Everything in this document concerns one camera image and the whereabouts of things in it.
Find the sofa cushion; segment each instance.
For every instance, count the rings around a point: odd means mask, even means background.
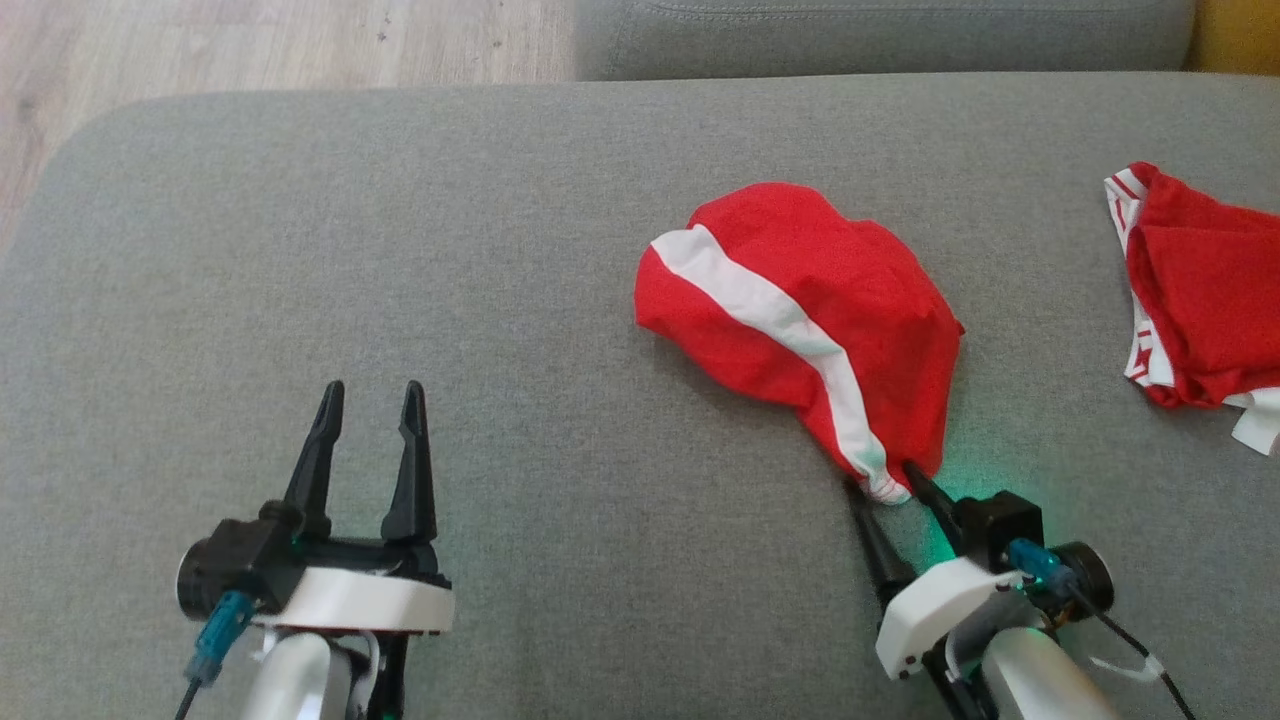
[[[1176,69],[1194,0],[579,0],[582,79]]]
[[[411,647],[408,717],[943,717],[876,660],[827,456],[634,323],[654,237],[780,179],[892,231],[965,324],[938,483],[1042,503],[1051,542],[1107,559],[1115,616],[1201,716],[1268,716],[1280,465],[1231,439],[1235,411],[1169,413],[1121,377],[1101,181],[1142,158],[1277,211],[1277,102],[1276,79],[954,74],[102,118],[0,264],[0,715],[172,714],[198,630],[178,559],[280,496],[333,378],[329,512],[375,537],[416,378],[458,612]],[[945,556],[918,503],[881,516],[919,566]],[[1130,660],[1097,623],[1064,637]],[[238,717],[250,644],[195,717]],[[1091,673],[1125,716],[1172,715]]]

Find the white stripe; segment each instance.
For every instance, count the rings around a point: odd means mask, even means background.
[[[840,454],[867,477],[867,491],[873,498],[897,503],[910,497],[888,474],[884,446],[867,421],[863,391],[849,355],[804,307],[778,286],[724,255],[703,225],[664,233],[652,247],[668,270],[710,296],[731,318],[769,336],[818,372],[831,405]]]

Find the red cloth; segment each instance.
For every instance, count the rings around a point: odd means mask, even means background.
[[[1147,392],[1166,406],[1217,406],[1280,386],[1280,217],[1219,202],[1148,163],[1129,169],[1147,188],[1129,279],[1175,380]]]
[[[635,301],[723,386],[795,407],[879,500],[905,500],[904,460],[938,470],[963,328],[883,227],[808,187],[754,184],[654,241]]]

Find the yellow object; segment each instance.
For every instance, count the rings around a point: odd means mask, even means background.
[[[1199,0],[1188,67],[1280,76],[1280,0]]]

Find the robotic arm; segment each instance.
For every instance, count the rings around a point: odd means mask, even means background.
[[[257,520],[223,520],[183,557],[178,605],[206,625],[186,671],[191,684],[179,720],[250,624],[266,633],[244,720],[399,719],[408,639],[452,628],[452,585],[431,547],[435,500],[422,386],[411,382],[404,392],[404,452],[379,539],[330,537],[325,503],[342,410],[343,384],[334,380],[284,498],[262,505]]]
[[[905,470],[956,557],[918,575],[849,484],[883,611],[876,653],[890,678],[927,674],[955,720],[1119,720],[1057,644],[1060,628],[1096,616],[1193,717],[1160,662],[1106,615],[1115,587],[1097,552],[1082,542],[1044,548],[1041,509],[1018,495],[954,501],[915,465]]]

